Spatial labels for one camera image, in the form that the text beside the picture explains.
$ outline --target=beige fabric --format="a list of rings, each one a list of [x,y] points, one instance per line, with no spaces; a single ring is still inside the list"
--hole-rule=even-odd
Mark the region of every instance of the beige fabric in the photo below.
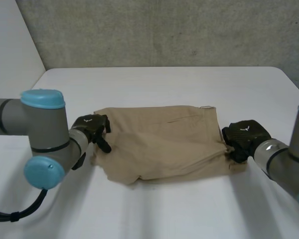
[[[226,158],[216,109],[192,106],[106,108],[111,133],[109,154],[95,146],[93,164],[109,180],[131,184],[137,179],[172,182],[227,175],[245,170]]]

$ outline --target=gray concrete wall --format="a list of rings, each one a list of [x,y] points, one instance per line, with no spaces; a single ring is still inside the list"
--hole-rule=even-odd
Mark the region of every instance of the gray concrete wall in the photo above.
[[[46,69],[275,66],[299,87],[299,0],[16,0]]]

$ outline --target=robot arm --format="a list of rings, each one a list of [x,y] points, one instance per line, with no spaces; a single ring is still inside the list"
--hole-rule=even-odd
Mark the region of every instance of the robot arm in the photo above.
[[[233,146],[233,160],[249,156],[256,164],[299,202],[299,111],[290,146],[270,137],[254,120],[232,123],[222,130],[226,143]]]
[[[0,135],[28,135],[33,157],[24,167],[27,181],[39,189],[58,185],[71,169],[84,161],[89,143],[106,153],[102,138],[110,130],[106,116],[79,117],[68,129],[65,102],[56,90],[30,90],[21,99],[0,99]]]

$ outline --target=white tabletop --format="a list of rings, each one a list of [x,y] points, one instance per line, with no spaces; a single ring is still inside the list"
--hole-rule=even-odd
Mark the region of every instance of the white tabletop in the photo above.
[[[299,90],[272,67],[53,69],[34,88],[63,93],[69,126],[105,107],[210,105],[221,128],[254,119],[287,144],[299,104]],[[0,210],[21,211],[37,197],[22,175],[29,158],[27,137],[0,136]],[[130,187],[86,160],[36,213],[0,223],[0,239],[9,238],[299,239],[299,205],[252,159],[234,176]]]

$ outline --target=white wall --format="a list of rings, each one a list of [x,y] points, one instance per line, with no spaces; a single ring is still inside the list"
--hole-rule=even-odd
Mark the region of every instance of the white wall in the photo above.
[[[14,0],[0,0],[0,98],[17,98],[45,72]]]

